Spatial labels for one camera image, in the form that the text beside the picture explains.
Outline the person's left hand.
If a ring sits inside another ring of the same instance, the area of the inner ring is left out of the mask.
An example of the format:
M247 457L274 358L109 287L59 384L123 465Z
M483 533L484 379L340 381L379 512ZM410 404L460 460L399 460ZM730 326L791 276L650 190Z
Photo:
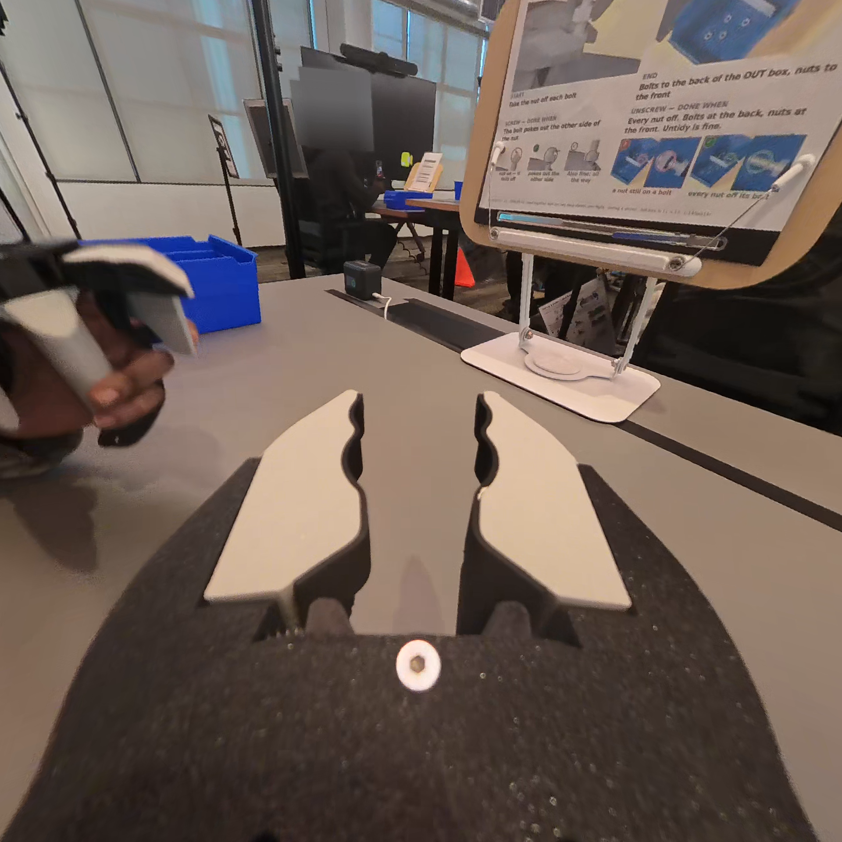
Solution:
M7 434L10 439L75 435L89 426L124 428L163 405L163 380L174 367L172 354L146 349L129 333L115 328L90 292L79 295L77 309L108 358L111 373L94 385L83 401L26 332L3 326L2 339L12 355L9 400L18 416L17 428Z

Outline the black cube charger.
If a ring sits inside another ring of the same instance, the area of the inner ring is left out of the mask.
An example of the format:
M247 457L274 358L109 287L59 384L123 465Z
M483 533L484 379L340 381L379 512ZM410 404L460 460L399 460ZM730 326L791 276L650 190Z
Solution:
M382 268L364 260L349 260L343 264L345 293L356 300L382 298Z

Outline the black webcam bar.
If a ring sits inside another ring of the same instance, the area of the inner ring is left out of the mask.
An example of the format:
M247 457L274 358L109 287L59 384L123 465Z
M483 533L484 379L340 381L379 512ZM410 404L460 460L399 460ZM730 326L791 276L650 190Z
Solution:
M391 57L384 51L367 50L348 43L342 43L339 52L344 63L372 73L385 74L396 78L413 78L417 76L416 64L404 59Z

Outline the small document stand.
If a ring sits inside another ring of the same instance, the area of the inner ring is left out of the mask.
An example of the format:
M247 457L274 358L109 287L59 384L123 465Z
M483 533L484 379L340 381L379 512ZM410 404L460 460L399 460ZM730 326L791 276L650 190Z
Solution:
M433 195L444 172L443 157L441 152L425 153L420 161L413 164L403 190Z

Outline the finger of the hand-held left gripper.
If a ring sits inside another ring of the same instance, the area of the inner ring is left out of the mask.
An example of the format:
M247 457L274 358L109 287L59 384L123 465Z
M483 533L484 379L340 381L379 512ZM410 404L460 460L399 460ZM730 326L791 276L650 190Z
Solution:
M146 245L82 246L64 254L61 265L64 275L79 289L188 299L195 296L184 269Z
M125 296L130 315L148 328L170 352L195 356L196 345L181 297L148 292Z

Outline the blue plastic bin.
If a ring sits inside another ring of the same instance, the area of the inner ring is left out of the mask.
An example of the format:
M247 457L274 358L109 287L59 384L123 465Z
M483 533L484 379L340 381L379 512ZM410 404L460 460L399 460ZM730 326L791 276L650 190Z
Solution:
M81 246L139 244L183 268L195 292L184 312L200 334L257 325L262 321L257 255L221 237L190 236L81 240Z

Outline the wooden desk with black legs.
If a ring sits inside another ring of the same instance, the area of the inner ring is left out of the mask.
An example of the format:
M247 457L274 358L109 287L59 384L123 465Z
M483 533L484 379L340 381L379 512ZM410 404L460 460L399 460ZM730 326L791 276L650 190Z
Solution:
M459 240L462 232L459 203L444 199L408 199L404 209L390 209L378 201L371 213L388 221L419 223L432 234L428 256L428 293L454 300Z

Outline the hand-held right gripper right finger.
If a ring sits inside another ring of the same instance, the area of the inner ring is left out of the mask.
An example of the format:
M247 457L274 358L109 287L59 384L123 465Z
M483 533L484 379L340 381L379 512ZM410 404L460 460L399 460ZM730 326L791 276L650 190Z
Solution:
M570 450L497 392L478 394L478 489L460 568L457 632L503 603L532 633L573 633L572 610L626 614L632 597Z

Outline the black structural post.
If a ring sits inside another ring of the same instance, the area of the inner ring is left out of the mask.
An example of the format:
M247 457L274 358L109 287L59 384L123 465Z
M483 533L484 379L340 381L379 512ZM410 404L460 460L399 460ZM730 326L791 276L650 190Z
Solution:
M247 2L260 93L244 101L265 179L277 207L275 241L283 247L289 277L307 274L301 237L292 157L296 147L281 89L283 69L275 40L269 1Z

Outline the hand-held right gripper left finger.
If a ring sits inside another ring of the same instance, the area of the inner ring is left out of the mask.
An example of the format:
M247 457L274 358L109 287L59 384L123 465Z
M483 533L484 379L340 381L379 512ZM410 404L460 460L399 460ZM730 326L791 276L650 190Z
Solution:
M363 435L364 398L349 389L264 451L205 602L268 602L289 631L353 632L353 604L371 574Z

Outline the printed paper sheet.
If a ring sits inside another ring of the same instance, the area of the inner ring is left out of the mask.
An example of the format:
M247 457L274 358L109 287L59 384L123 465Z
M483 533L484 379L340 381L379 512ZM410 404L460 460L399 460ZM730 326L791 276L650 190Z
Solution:
M565 309L573 300L572 292L538 307L543 330L556 339L607 355L616 354L616 329L612 316L615 296L610 282L613 275L599 273L581 286L573 315L567 324Z

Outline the black monitor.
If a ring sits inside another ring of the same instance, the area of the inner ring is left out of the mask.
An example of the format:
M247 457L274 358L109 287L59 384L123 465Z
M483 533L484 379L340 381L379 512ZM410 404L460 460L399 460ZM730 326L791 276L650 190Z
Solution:
M401 167L403 151L415 163L434 148L437 86L421 78L371 75L374 159L385 181L404 182L411 170Z

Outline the printed instruction sheet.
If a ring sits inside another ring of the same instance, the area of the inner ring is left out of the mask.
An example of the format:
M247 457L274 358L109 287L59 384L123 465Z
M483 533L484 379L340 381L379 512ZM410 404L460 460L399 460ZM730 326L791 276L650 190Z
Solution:
M778 232L840 126L840 2L522 2L479 208Z

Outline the black sign tripod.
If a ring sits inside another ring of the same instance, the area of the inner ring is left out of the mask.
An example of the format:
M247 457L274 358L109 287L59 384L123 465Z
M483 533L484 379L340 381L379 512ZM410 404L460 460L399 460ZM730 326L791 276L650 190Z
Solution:
M237 220L237 211L232 194L232 180L238 180L239 174L229 146L223 123L213 114L207 115L216 142L216 152L219 158L221 172L226 190L226 197L232 221L232 231L236 243L243 246L242 234Z

